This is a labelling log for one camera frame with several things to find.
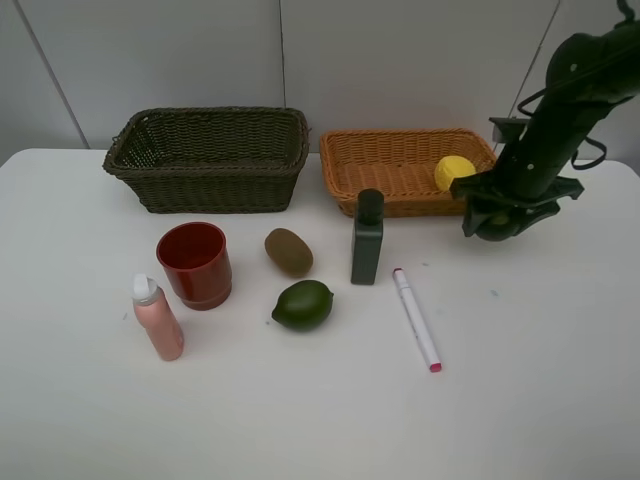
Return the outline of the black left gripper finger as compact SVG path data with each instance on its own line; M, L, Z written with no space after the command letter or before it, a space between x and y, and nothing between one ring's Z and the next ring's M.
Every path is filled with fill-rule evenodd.
M476 236L475 232L484 220L501 212L505 212L505 207L496 202L479 197L468 197L462 224L464 235Z

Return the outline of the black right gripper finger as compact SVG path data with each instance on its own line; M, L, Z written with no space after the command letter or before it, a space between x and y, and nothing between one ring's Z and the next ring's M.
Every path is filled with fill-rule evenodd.
M518 236L534 224L553 217L560 212L560 206L556 200L530 207L516 207L512 213L516 220L517 228L514 236Z

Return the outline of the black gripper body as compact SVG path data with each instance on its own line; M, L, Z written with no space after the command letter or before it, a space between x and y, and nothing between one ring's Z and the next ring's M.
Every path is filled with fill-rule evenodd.
M544 114L528 120L518 140L503 144L492 169L452 182L455 199L479 197L500 205L530 207L563 197L579 198L584 191L580 181L560 172L585 140L585 129L575 125L573 116Z

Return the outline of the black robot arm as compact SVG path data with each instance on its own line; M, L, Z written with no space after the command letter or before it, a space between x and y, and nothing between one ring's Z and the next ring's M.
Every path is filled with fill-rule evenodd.
M493 168L452 182L453 198L466 203L465 236L502 241L558 214L559 199L578 199L582 184L561 170L580 167L582 143L604 151L590 139L591 130L638 93L638 20L564 41L550 60L544 88L530 97L535 111L492 118L494 140L504 146Z

